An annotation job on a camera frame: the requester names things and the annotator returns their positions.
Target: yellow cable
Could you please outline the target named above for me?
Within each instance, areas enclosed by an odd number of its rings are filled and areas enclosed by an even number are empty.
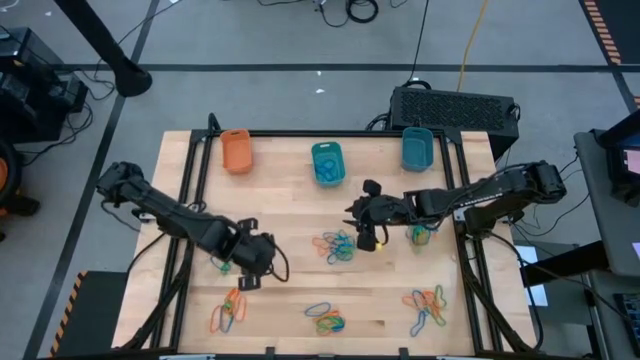
[[[480,27],[480,23],[482,22],[482,18],[484,17],[484,12],[487,10],[487,5],[489,5],[489,0],[484,0],[482,3],[482,8],[480,9],[480,15],[478,15],[478,20],[476,20],[476,25],[473,27],[473,31],[471,32],[471,37],[469,38],[469,42],[467,43],[467,48],[464,50],[464,58],[462,59],[462,66],[460,67],[460,76],[458,77],[458,88],[457,92],[460,92],[462,88],[462,79],[464,78],[464,67],[467,65],[467,56],[469,56],[469,49],[471,49],[471,44],[473,44],[473,40],[476,38],[476,33],[478,32],[478,28]]]

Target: black metal frame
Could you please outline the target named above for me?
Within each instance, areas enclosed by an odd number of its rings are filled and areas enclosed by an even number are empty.
[[[182,185],[179,195],[179,201],[182,203],[186,203],[188,197],[188,188],[189,183],[191,181],[194,162],[195,162],[195,154],[198,145],[204,140],[204,151],[202,156],[202,162],[200,164],[200,173],[198,175],[198,184],[196,186],[196,194],[195,194],[195,203],[201,203],[203,194],[204,194],[204,186],[206,183],[207,177],[207,168],[210,158],[210,153],[212,149],[213,139],[218,137],[222,130],[218,126],[217,122],[214,120],[212,122],[210,118],[210,128],[206,130],[193,130],[191,132],[191,137],[189,140],[189,148],[187,150],[187,159],[185,163]],[[252,137],[362,137],[362,138],[401,138],[401,131],[314,131],[314,130],[252,130]],[[447,184],[447,188],[452,189],[455,187],[454,175],[451,166],[451,158],[449,155],[449,147],[447,145],[447,140],[450,140],[454,143],[456,149],[456,157],[460,168],[460,178],[462,181],[462,185],[468,185],[470,183],[469,173],[467,169],[466,158],[464,154],[464,149],[462,146],[462,141],[459,136],[453,136],[453,139],[449,138],[442,131],[434,131],[435,138],[438,139],[440,144],[440,150],[442,153],[442,160],[445,172],[445,180]],[[460,269],[462,272],[463,279],[465,278],[465,274],[471,272],[473,275],[473,270],[469,265],[469,255],[466,249],[466,235],[464,232],[464,228],[461,226],[456,226],[459,224],[454,223],[455,229],[455,237],[456,237],[456,245],[458,250],[458,257],[460,261]],[[178,253],[178,239],[171,239],[171,244],[169,246],[169,251],[167,253],[167,262],[164,270],[164,277],[161,289],[161,296],[166,294],[169,285],[171,284],[171,277],[175,268],[176,256]],[[538,353],[513,353],[513,352],[504,352],[502,347],[502,341],[500,336],[500,330],[498,329],[497,323],[500,322],[500,317],[494,319],[491,316],[491,312],[488,311],[488,325],[491,336],[491,344],[493,346],[493,350],[485,350],[482,342],[482,332],[480,328],[480,321],[478,319],[478,311],[476,306],[476,296],[480,296],[479,299],[483,302],[484,306],[487,306],[487,303],[493,303],[493,296],[491,291],[489,273],[487,269],[487,262],[484,254],[484,249],[482,246],[482,242],[474,241],[474,252],[475,257],[477,259],[477,268],[480,276],[479,285],[481,285],[481,289],[478,287],[471,286],[467,281],[463,281],[464,285],[464,294],[466,300],[467,314],[469,317],[469,326],[471,330],[471,338],[473,342],[473,349],[476,357],[481,358],[490,358],[490,359],[531,359],[531,360],[573,360],[574,358],[569,357],[559,357],[559,356],[549,356]],[[176,353],[179,342],[180,342],[180,334],[182,330],[182,320],[184,315],[184,309],[186,305],[186,295],[188,291],[188,277],[190,275],[191,262],[193,259],[193,246],[187,247],[185,250],[185,256],[183,259],[183,265],[189,269],[186,276],[187,279],[184,282],[183,286],[180,289],[178,299],[176,301],[176,311],[175,317],[172,324],[171,329],[171,340],[169,344],[169,348],[167,351],[171,353]],[[159,347],[160,338],[162,336],[162,328],[164,325],[164,321],[161,321],[157,327],[154,329],[153,337],[151,341],[151,349],[155,350]],[[399,348],[399,353],[397,356],[345,356],[345,355],[336,355],[334,359],[344,359],[344,360],[375,360],[375,359],[437,359],[438,356],[410,356],[407,348]],[[275,348],[267,347],[265,349],[265,354],[216,354],[216,359],[300,359],[300,358],[309,358],[309,355],[276,355]]]

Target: orange and black hazard tape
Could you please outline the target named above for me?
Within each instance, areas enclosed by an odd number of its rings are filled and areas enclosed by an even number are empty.
[[[56,353],[58,352],[60,341],[62,341],[62,335],[64,334],[64,329],[67,326],[67,323],[69,323],[73,304],[76,302],[78,292],[80,291],[80,285],[82,284],[82,280],[84,280],[85,276],[87,276],[87,272],[83,271],[78,273],[78,276],[76,277],[73,289],[71,290],[71,295],[69,295],[69,300],[67,301],[67,306],[64,308],[64,314],[62,314],[62,320],[60,320],[60,325],[58,325],[58,331],[56,331],[56,336],[53,339],[53,345],[51,346],[51,350],[49,350],[49,357],[56,356]]]
[[[595,1],[592,0],[585,1],[584,5],[587,8],[587,12],[589,13],[591,21],[596,27],[596,31],[598,32],[598,36],[600,36],[600,40],[602,41],[607,55],[609,56],[609,60],[616,65],[620,65],[620,53],[618,52],[618,48],[611,38],[611,34],[609,34],[607,24],[605,24],[604,19],[602,19],[600,10],[598,10],[598,5],[596,5]]]

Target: orange bin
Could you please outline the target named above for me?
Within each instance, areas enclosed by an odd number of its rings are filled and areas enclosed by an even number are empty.
[[[227,130],[220,134],[222,141],[222,167],[230,174],[251,171],[251,136],[247,129]]]

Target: gray concrete floor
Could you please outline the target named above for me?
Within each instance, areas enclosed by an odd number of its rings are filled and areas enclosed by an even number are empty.
[[[151,0],[93,0],[91,4],[119,39],[141,21]],[[159,8],[170,5],[161,0]],[[399,9],[382,1],[380,16],[366,25],[329,28],[309,2],[261,7],[249,0],[182,0],[157,17],[142,52],[143,64],[410,64],[424,3]],[[421,64],[459,64],[480,0],[432,0],[419,57]],[[330,0],[327,17],[343,19],[342,1]],[[65,62],[92,64],[97,54],[51,0],[23,0],[0,12],[5,27],[31,27]],[[138,32],[123,43],[131,54]],[[576,0],[491,2],[469,57],[471,64],[606,64]],[[110,73],[100,73],[109,78]],[[153,173],[162,133],[203,128],[209,112],[223,127],[251,129],[363,129],[386,110],[393,87],[406,71],[154,72],[154,85],[127,99],[105,165],[133,161]],[[454,90],[457,73],[418,72],[435,89]],[[640,94],[638,74],[625,74]],[[99,85],[96,92],[104,91]],[[573,133],[607,128],[629,113],[609,73],[470,72],[464,91],[513,96],[522,106],[520,140],[509,163],[546,159],[563,166],[575,156]],[[24,354],[59,254],[112,113],[116,96],[96,103],[93,126],[72,145],[57,148],[25,173],[26,191],[42,201],[33,218],[3,218],[9,237],[0,244],[0,357]],[[42,144],[31,145],[40,148]],[[544,228],[586,194],[581,176],[568,180],[569,195],[538,210]],[[63,284],[71,289],[83,270],[126,269],[136,234],[118,225],[93,198]],[[588,243],[598,238],[589,202],[566,216],[543,238]],[[63,290],[40,350],[47,354],[68,291]],[[582,355],[586,339],[552,328],[545,348]]]

